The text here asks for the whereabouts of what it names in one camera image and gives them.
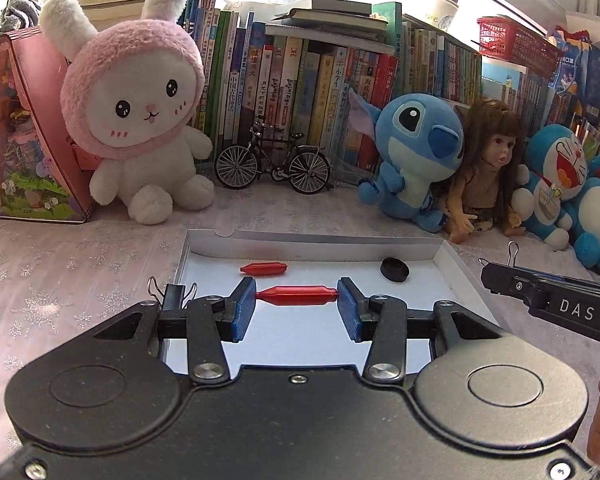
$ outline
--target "circular disc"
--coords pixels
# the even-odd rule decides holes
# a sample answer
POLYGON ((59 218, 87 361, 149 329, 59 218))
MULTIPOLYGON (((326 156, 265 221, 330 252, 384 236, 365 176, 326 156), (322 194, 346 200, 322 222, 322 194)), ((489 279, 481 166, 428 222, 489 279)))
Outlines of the circular disc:
POLYGON ((385 258, 380 265, 380 272, 391 282, 402 283, 409 275, 409 267, 398 258, 385 258))

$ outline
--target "rabbit face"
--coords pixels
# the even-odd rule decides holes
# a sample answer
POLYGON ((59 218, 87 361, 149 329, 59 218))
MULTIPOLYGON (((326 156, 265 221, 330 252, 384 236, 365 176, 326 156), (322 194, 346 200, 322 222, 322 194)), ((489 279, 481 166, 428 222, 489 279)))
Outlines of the rabbit face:
POLYGON ((173 52, 127 56, 91 88, 86 100, 91 134, 114 148, 159 137, 195 106, 198 84, 192 65, 173 52))

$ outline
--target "stitch plush toy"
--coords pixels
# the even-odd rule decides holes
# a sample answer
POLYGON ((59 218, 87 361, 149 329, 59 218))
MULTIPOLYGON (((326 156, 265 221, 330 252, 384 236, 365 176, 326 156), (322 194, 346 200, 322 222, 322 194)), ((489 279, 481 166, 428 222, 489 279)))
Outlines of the stitch plush toy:
POLYGON ((574 198, 587 177, 587 161, 573 132, 551 124, 529 141, 525 164, 518 169, 518 183, 511 206, 527 231, 540 237, 554 251, 569 245, 573 219, 562 203, 574 198))
POLYGON ((378 179, 364 180, 358 197, 393 218, 411 220, 435 233, 446 215, 433 209, 430 184, 447 179, 460 166, 464 137, 456 113, 444 101, 408 94, 383 110, 349 91, 349 123, 376 143, 382 164, 378 179))
POLYGON ((204 75, 194 41, 175 20, 186 0, 145 0, 140 20, 98 33, 76 0, 48 0, 43 34, 72 63, 62 114, 76 144, 103 161, 90 191, 101 205, 118 196, 141 224, 166 220, 173 203, 211 204, 213 183, 196 174, 208 137, 187 126, 204 75))
POLYGON ((591 161, 589 175, 576 198, 563 207, 573 218, 576 257, 587 269, 600 269, 600 155, 591 161))

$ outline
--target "yellow book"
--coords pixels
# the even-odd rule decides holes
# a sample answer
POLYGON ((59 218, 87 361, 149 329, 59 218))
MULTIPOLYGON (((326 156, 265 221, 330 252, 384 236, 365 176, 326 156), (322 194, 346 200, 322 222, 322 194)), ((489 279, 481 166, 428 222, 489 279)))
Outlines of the yellow book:
POLYGON ((314 97, 314 111, 311 114, 309 124, 308 144, 310 146, 320 145, 322 137, 322 124, 324 123, 324 114, 327 110, 327 100, 329 97, 329 88, 331 83, 331 71, 333 69, 333 56, 323 54, 320 56, 320 66, 318 67, 318 85, 314 97))

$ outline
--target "red plastic basket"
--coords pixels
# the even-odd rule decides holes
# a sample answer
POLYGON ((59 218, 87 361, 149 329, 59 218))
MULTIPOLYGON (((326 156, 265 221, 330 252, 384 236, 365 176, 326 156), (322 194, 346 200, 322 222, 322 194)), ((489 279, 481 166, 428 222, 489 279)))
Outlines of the red plastic basket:
POLYGON ((545 79, 554 76, 562 52, 511 18, 479 18, 480 53, 526 66, 545 79))

